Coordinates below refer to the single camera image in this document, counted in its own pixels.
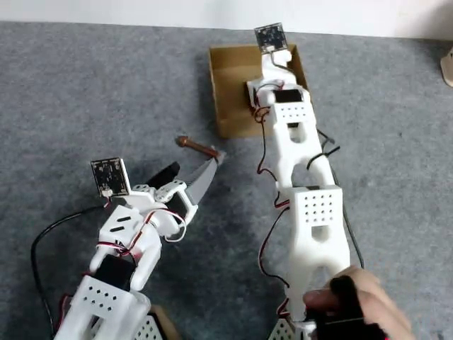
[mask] black wire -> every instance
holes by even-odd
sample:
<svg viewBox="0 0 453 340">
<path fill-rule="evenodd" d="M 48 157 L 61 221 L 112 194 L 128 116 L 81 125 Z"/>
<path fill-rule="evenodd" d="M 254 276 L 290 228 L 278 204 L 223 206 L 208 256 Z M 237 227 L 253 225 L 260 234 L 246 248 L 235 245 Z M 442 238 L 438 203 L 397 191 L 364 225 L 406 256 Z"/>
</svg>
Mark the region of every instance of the black wire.
<svg viewBox="0 0 453 340">
<path fill-rule="evenodd" d="M 337 175 L 336 175 L 336 173 L 335 173 L 335 171 L 333 169 L 332 169 L 332 176 L 333 176 L 333 181 L 335 182 L 335 184 L 337 186 L 340 186 L 340 182 L 338 182 Z M 357 253 L 357 257 L 359 258 L 360 267 L 362 267 L 362 269 L 365 269 L 365 260 L 363 259 L 362 252 L 360 251 L 359 244 L 358 244 L 358 242 L 357 242 L 357 240 L 355 238 L 354 232 L 352 230 L 352 227 L 351 227 L 351 224 L 350 224 L 350 221 L 349 221 L 349 217 L 348 217 L 348 212 L 346 211 L 346 207 L 345 207 L 344 202 L 343 202 L 343 218 L 344 218 L 345 223 L 346 223 L 346 229 L 348 229 L 349 235 L 351 236 L 352 244 L 354 244 L 355 252 Z"/>
<path fill-rule="evenodd" d="M 321 136 L 323 136 L 326 139 L 322 145 L 323 150 L 324 150 L 324 147 L 326 146 L 327 142 L 335 144 L 335 140 L 333 138 L 330 138 L 328 135 L 326 135 L 324 132 L 320 131 L 319 129 L 317 129 L 317 131 Z M 335 185 L 340 186 L 340 182 L 338 181 L 338 177 L 337 177 L 335 171 L 333 170 L 332 166 L 331 166 L 331 170 L 332 170 L 332 177 L 333 177 L 333 181 L 335 182 Z M 348 212 L 346 211 L 346 206 L 345 206 L 344 202 L 343 202 L 343 219 L 345 220 L 346 229 L 348 230 L 349 236 L 351 237 L 351 241 L 352 241 L 352 244 L 354 245 L 355 252 L 357 253 L 357 257 L 359 258 L 360 267 L 362 269 L 365 269 L 365 260 L 363 259 L 359 244 L 358 244 L 358 242 L 355 238 L 354 232 L 352 230 L 351 223 L 350 223 L 349 217 L 348 217 Z"/>
<path fill-rule="evenodd" d="M 286 207 L 285 209 L 281 210 L 280 211 L 280 214 L 278 215 L 277 219 L 274 221 L 272 227 L 270 228 L 268 234 L 266 235 L 263 243 L 261 244 L 261 247 L 260 247 L 260 251 L 258 252 L 258 265 L 260 266 L 260 270 L 261 272 L 266 275 L 267 277 L 269 278 L 276 278 L 278 280 L 280 280 L 284 285 L 286 285 L 288 288 L 289 288 L 289 283 L 288 281 L 286 281 L 282 276 L 280 275 L 277 275 L 277 274 L 270 274 L 268 273 L 265 268 L 264 268 L 264 265 L 263 265 L 263 255 L 264 255 L 264 250 L 266 248 L 266 245 L 268 244 L 268 241 L 269 241 L 269 238 L 270 238 L 270 235 L 272 234 L 272 232 L 274 231 L 275 229 L 275 226 L 277 225 L 278 221 L 280 220 L 280 218 L 283 216 L 283 214 L 285 212 L 287 212 L 289 210 L 289 207 Z"/>
<path fill-rule="evenodd" d="M 272 62 L 272 65 L 274 65 L 275 67 L 278 67 L 279 69 L 283 69 L 283 70 L 288 71 L 291 74 L 295 75 L 294 72 L 292 71 L 292 69 L 290 69 L 289 67 L 282 66 L 282 65 L 279 65 L 279 64 L 275 63 L 274 52 L 273 51 L 270 53 L 270 61 Z"/>
<path fill-rule="evenodd" d="M 309 162 L 306 164 L 306 169 L 307 170 L 310 170 L 310 166 L 311 166 L 311 163 L 313 163 L 314 161 L 316 161 L 319 157 L 321 156 L 326 156 L 326 157 L 329 157 L 332 153 L 334 153 L 335 151 L 338 151 L 340 149 L 340 147 L 336 147 L 334 149 L 332 149 L 331 151 L 329 152 L 322 152 L 320 154 L 317 154 L 316 156 L 312 157 Z"/>
<path fill-rule="evenodd" d="M 43 231 L 41 231 L 41 233 L 35 238 L 35 240 L 33 241 L 32 245 L 31 245 L 31 250 L 30 250 L 31 268 L 33 270 L 33 277 L 35 279 L 36 290 L 38 291 L 38 294 L 39 294 L 41 302 L 42 302 L 42 306 L 44 307 L 45 312 L 47 314 L 49 327 L 50 327 L 50 338 L 51 339 L 53 339 L 54 336 L 55 336 L 54 318 L 52 316 L 52 310 L 50 309 L 50 304 L 49 304 L 49 301 L 48 301 L 47 296 L 45 294 L 44 288 L 42 286 L 40 274 L 39 274 L 39 271 L 38 271 L 38 262 L 36 261 L 36 248 L 37 248 L 38 243 L 40 242 L 40 240 L 43 239 L 44 236 L 46 236 L 54 228 L 58 227 L 60 224 L 62 224 L 64 222 L 67 222 L 69 220 L 72 220 L 72 219 L 74 219 L 74 218 L 76 218 L 78 216 L 81 216 L 83 214 L 90 213 L 91 211 L 101 210 L 103 208 L 104 208 L 103 205 L 98 205 L 96 207 L 87 208 L 87 209 L 81 210 L 79 212 L 76 212 L 76 213 L 74 213 L 72 215 L 68 215 L 66 217 L 63 217 L 61 220 L 58 220 L 58 221 L 52 223 L 50 226 L 48 226 Z"/>
</svg>

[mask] cable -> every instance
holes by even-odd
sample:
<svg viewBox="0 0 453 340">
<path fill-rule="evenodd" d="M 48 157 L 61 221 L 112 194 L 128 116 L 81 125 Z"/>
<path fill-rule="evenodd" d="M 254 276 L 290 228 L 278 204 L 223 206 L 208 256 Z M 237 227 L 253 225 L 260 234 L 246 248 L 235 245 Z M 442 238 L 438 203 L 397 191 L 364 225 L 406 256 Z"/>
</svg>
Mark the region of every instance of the cable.
<svg viewBox="0 0 453 340">
<path fill-rule="evenodd" d="M 51 339 L 53 339 L 53 337 L 55 335 L 54 318 L 52 316 L 52 310 L 50 309 L 49 301 L 47 299 L 44 288 L 42 286 L 42 282 L 41 282 L 41 278 L 40 278 L 40 274 L 39 274 L 39 270 L 38 270 L 38 262 L 36 260 L 36 249 L 37 249 L 38 244 L 41 241 L 41 239 L 43 239 L 44 236 L 46 236 L 49 232 L 51 232 L 54 228 L 58 227 L 62 223 L 65 223 L 69 220 L 72 220 L 72 219 L 74 219 L 78 216 L 84 215 L 86 213 L 90 213 L 94 210 L 102 210 L 102 209 L 104 209 L 103 205 L 97 205 L 96 207 L 87 208 L 87 209 L 81 210 L 79 212 L 76 212 L 72 215 L 63 217 L 61 220 L 58 220 L 58 221 L 52 223 L 50 226 L 48 226 L 43 231 L 41 231 L 41 233 L 39 233 L 39 235 L 35 238 L 35 240 L 33 241 L 32 245 L 31 245 L 31 249 L 30 249 L 31 268 L 33 271 L 33 277 L 35 279 L 36 290 L 38 291 L 38 295 L 40 296 L 42 306 L 44 307 L 45 312 L 47 314 L 47 319 L 48 319 L 49 327 L 50 327 L 50 338 Z"/>
<path fill-rule="evenodd" d="M 288 71 L 288 72 L 290 72 L 292 75 L 296 76 L 296 74 L 294 74 L 294 72 L 292 71 L 292 69 L 290 69 L 289 67 L 282 66 L 282 65 L 279 65 L 279 64 L 276 64 L 276 63 L 275 63 L 275 60 L 274 60 L 274 52 L 273 52 L 273 51 L 270 53 L 270 61 L 272 62 L 272 65 L 274 65 L 275 67 L 278 67 L 279 69 L 283 69 L 283 70 L 285 70 L 285 71 Z"/>
<path fill-rule="evenodd" d="M 55 329 L 56 332 L 58 332 L 58 329 L 62 326 L 64 317 L 66 312 L 64 311 L 64 308 L 66 307 L 66 302 L 69 298 L 72 298 L 73 295 L 70 294 L 63 294 L 62 298 L 59 301 L 59 317 L 58 317 L 58 323 L 57 323 L 57 328 Z"/>
<path fill-rule="evenodd" d="M 280 211 L 280 214 L 278 215 L 277 219 L 275 220 L 274 224 L 270 228 L 268 234 L 266 235 L 265 239 L 263 240 L 263 243 L 261 244 L 260 251 L 258 252 L 258 266 L 260 267 L 261 273 L 266 275 L 267 277 L 270 278 L 276 278 L 280 281 L 282 281 L 287 287 L 289 287 L 289 283 L 281 276 L 276 275 L 276 274 L 269 274 L 263 266 L 263 254 L 264 254 L 264 249 L 266 248 L 266 244 L 268 243 L 268 240 L 270 238 L 270 235 L 272 234 L 272 231 L 275 229 L 275 226 L 277 225 L 278 220 L 282 217 L 282 215 L 289 210 L 289 207 L 286 207 L 282 211 Z"/>
<path fill-rule="evenodd" d="M 161 208 L 160 210 L 168 212 L 170 215 L 176 217 L 177 219 L 179 219 L 181 221 L 181 223 L 183 225 L 182 227 L 184 228 L 184 230 L 183 230 L 182 235 L 179 236 L 179 238 L 177 238 L 177 239 L 169 239 L 167 236 L 164 237 L 164 239 L 168 243 L 178 243 L 178 242 L 180 242 L 184 238 L 185 232 L 187 232 L 187 224 L 185 223 L 185 220 L 180 215 L 178 215 L 176 212 L 173 212 L 173 211 L 171 211 L 169 209 Z"/>
<path fill-rule="evenodd" d="M 259 102 L 258 102 L 258 92 L 266 87 L 266 86 L 276 86 L 277 89 L 281 90 L 283 89 L 283 86 L 285 85 L 285 81 L 284 80 L 276 80 L 276 81 L 281 81 L 281 84 L 276 84 L 276 83 L 264 83 L 264 84 L 261 84 L 256 90 L 254 90 L 254 94 L 253 94 L 253 102 L 255 103 L 255 106 L 259 107 Z"/>
<path fill-rule="evenodd" d="M 337 186 L 340 186 L 340 183 L 338 182 L 337 175 L 336 175 L 336 173 L 335 173 L 335 171 L 333 169 L 332 169 L 332 176 L 333 176 L 333 181 L 335 182 L 335 184 Z M 358 244 L 358 242 L 357 242 L 357 240 L 355 238 L 354 232 L 352 230 L 352 227 L 351 227 L 351 224 L 350 224 L 350 221 L 349 221 L 349 217 L 348 217 L 348 212 L 346 211 L 346 207 L 345 207 L 344 203 L 343 203 L 343 218 L 344 218 L 345 223 L 346 223 L 346 229 L 348 230 L 349 236 L 351 237 L 352 244 L 354 244 L 355 252 L 357 253 L 357 257 L 359 258 L 360 267 L 362 269 L 365 269 L 365 260 L 363 259 L 362 252 L 360 251 L 359 244 Z"/>
<path fill-rule="evenodd" d="M 317 154 L 316 156 L 312 157 L 309 162 L 306 164 L 306 169 L 307 170 L 310 170 L 310 166 L 311 166 L 311 163 L 313 163 L 314 161 L 316 161 L 319 157 L 321 156 L 326 156 L 326 157 L 329 157 L 332 153 L 334 153 L 335 151 L 338 151 L 340 149 L 340 147 L 336 147 L 334 149 L 332 149 L 331 151 L 329 152 L 322 152 L 320 154 Z"/>
<path fill-rule="evenodd" d="M 288 304 L 289 302 L 289 298 L 286 297 L 283 302 L 281 303 L 280 306 L 278 306 L 277 308 L 277 316 L 279 319 L 282 319 L 282 318 L 285 318 L 285 317 L 288 317 L 289 316 L 289 312 L 283 312 L 286 308 L 286 305 Z"/>
<path fill-rule="evenodd" d="M 318 133 L 326 139 L 326 141 L 323 143 L 323 150 L 324 150 L 324 147 L 327 144 L 327 142 L 335 144 L 335 140 L 333 138 L 330 138 L 328 135 L 326 135 L 325 133 L 323 133 L 319 129 L 317 129 L 317 130 L 318 130 Z M 331 166 L 331 170 L 332 170 L 332 177 L 333 177 L 333 181 L 335 182 L 335 185 L 340 186 L 340 182 L 338 181 L 338 177 L 337 177 L 335 171 L 333 170 L 332 166 Z M 360 267 L 362 269 L 365 269 L 365 260 L 363 259 L 362 252 L 360 251 L 359 243 L 357 242 L 357 240 L 355 238 L 355 235 L 354 235 L 354 232 L 352 230 L 352 227 L 351 227 L 351 224 L 350 224 L 350 221 L 349 221 L 349 217 L 348 217 L 348 212 L 346 210 L 346 206 L 345 206 L 344 202 L 343 202 L 343 219 L 345 220 L 346 229 L 348 230 L 348 233 L 349 233 L 349 236 L 351 238 L 352 244 L 354 245 L 355 252 L 357 253 L 357 257 L 359 258 Z"/>
<path fill-rule="evenodd" d="M 265 122 L 265 116 L 268 114 L 269 112 L 267 113 L 264 113 L 259 120 L 257 120 L 258 123 L 261 124 L 261 132 L 263 134 L 263 155 L 261 157 L 261 160 L 260 162 L 258 163 L 258 166 L 256 168 L 256 173 L 258 175 L 261 175 L 263 172 L 267 172 L 268 174 L 270 174 L 272 176 L 272 178 L 274 179 L 275 182 L 277 182 L 277 177 L 274 175 L 274 173 L 269 170 L 268 168 L 263 168 L 263 163 L 264 163 L 264 160 L 266 158 L 266 133 L 265 133 L 265 128 L 264 128 L 264 122 Z M 280 199 L 280 192 L 278 191 L 277 192 L 277 197 L 274 199 L 274 206 L 276 208 L 281 208 L 287 204 L 289 204 L 289 200 L 284 200 L 283 202 L 278 202 L 278 200 Z"/>
<path fill-rule="evenodd" d="M 122 246 L 122 245 L 116 244 L 116 243 L 112 243 L 112 242 L 98 242 L 96 247 L 99 247 L 99 246 L 105 246 L 105 247 L 110 247 L 110 248 L 116 249 L 118 254 L 120 255 L 120 257 L 129 255 L 132 260 L 132 263 L 137 267 L 137 260 L 135 259 L 135 256 L 132 254 L 130 249 L 126 248 L 125 246 Z"/>
</svg>

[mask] red wire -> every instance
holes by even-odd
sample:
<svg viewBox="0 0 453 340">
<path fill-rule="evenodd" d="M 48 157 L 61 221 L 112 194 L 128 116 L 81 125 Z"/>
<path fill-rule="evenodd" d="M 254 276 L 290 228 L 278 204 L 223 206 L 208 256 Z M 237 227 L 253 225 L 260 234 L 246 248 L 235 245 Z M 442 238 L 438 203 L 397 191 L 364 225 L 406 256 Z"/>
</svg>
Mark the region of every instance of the red wire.
<svg viewBox="0 0 453 340">
<path fill-rule="evenodd" d="M 269 274 L 265 269 L 264 269 L 264 266 L 263 266 L 263 254 L 264 254 L 264 249 L 266 248 L 266 244 L 268 243 L 269 241 L 269 238 L 270 238 L 270 235 L 272 234 L 272 231 L 274 230 L 275 226 L 277 225 L 277 222 L 278 220 L 282 217 L 282 215 L 289 210 L 289 207 L 286 207 L 285 209 L 283 209 L 282 211 L 280 211 L 280 214 L 278 215 L 277 219 L 275 220 L 274 224 L 272 225 L 272 227 L 270 228 L 268 234 L 266 235 L 263 243 L 261 244 L 261 247 L 260 247 L 260 251 L 258 253 L 258 265 L 260 267 L 260 270 L 261 270 L 261 273 L 263 273 L 264 275 L 270 277 L 270 278 L 276 278 L 280 281 L 282 281 L 287 287 L 289 287 L 289 283 L 284 279 L 282 278 L 281 276 L 279 275 L 275 275 L 275 274 Z"/>
<path fill-rule="evenodd" d="M 267 111 L 263 115 L 259 116 L 259 119 L 257 119 L 257 116 L 255 116 L 255 120 L 261 124 L 261 131 L 263 133 L 263 156 L 261 157 L 261 160 L 258 163 L 258 166 L 256 168 L 256 173 L 258 175 L 261 175 L 263 172 L 267 172 L 268 174 L 270 174 L 272 176 L 274 181 L 277 182 L 277 177 L 274 175 L 274 173 L 271 170 L 269 170 L 268 168 L 263 168 L 263 163 L 266 158 L 266 134 L 265 134 L 264 122 L 265 122 L 265 116 L 267 114 L 269 114 L 269 111 Z M 284 200 L 283 202 L 279 203 L 278 202 L 279 198 L 280 198 L 280 192 L 278 191 L 277 197 L 274 199 L 274 206 L 276 208 L 281 208 L 281 207 L 284 207 L 285 205 L 289 204 L 289 200 Z"/>
<path fill-rule="evenodd" d="M 289 299 L 286 297 L 285 300 L 283 301 L 283 303 L 280 306 L 278 306 L 278 308 L 277 308 L 277 316 L 279 318 L 285 318 L 285 317 L 289 316 L 289 312 L 283 312 L 285 310 L 286 305 L 288 304 L 288 302 L 289 302 Z"/>
<path fill-rule="evenodd" d="M 64 320 L 64 315 L 66 314 L 64 311 L 64 308 L 66 307 L 66 301 L 68 298 L 72 298 L 73 295 L 70 294 L 63 294 L 63 296 L 59 300 L 59 318 L 58 318 L 58 323 L 57 323 L 57 331 L 58 329 L 62 326 L 63 320 Z"/>
</svg>

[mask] gray carpet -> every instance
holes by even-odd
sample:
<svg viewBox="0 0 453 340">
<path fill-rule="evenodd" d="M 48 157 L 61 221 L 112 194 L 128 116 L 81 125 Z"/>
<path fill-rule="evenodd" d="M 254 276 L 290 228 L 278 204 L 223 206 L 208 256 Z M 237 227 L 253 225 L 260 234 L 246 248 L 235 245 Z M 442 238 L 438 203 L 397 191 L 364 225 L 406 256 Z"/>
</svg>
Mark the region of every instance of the gray carpet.
<svg viewBox="0 0 453 340">
<path fill-rule="evenodd" d="M 453 89 L 439 68 L 451 43 L 288 39 L 302 54 L 319 127 L 341 145 L 331 162 L 368 269 L 418 339 L 453 339 Z M 266 339 L 283 298 L 256 265 L 277 215 L 273 184 L 255 173 L 259 138 L 217 137 L 207 60 L 210 45 L 254 42 L 251 31 L 0 24 L 2 339 L 47 335 L 29 248 L 46 225 L 99 203 L 89 162 L 123 157 L 132 184 L 174 160 L 188 173 L 204 157 L 174 144 L 183 133 L 228 158 L 184 242 L 164 245 L 145 293 L 185 339 Z M 107 216 L 82 217 L 40 245 L 54 310 L 76 289 Z M 279 273 L 288 222 L 266 254 Z"/>
</svg>

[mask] white wall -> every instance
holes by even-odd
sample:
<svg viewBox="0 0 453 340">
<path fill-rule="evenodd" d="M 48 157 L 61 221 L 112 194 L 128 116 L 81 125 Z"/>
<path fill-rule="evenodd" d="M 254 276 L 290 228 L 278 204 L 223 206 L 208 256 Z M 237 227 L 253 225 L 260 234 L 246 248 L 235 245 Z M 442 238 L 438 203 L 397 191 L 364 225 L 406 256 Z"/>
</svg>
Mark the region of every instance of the white wall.
<svg viewBox="0 0 453 340">
<path fill-rule="evenodd" d="M 0 0 L 0 20 L 453 40 L 453 0 Z"/>
</svg>

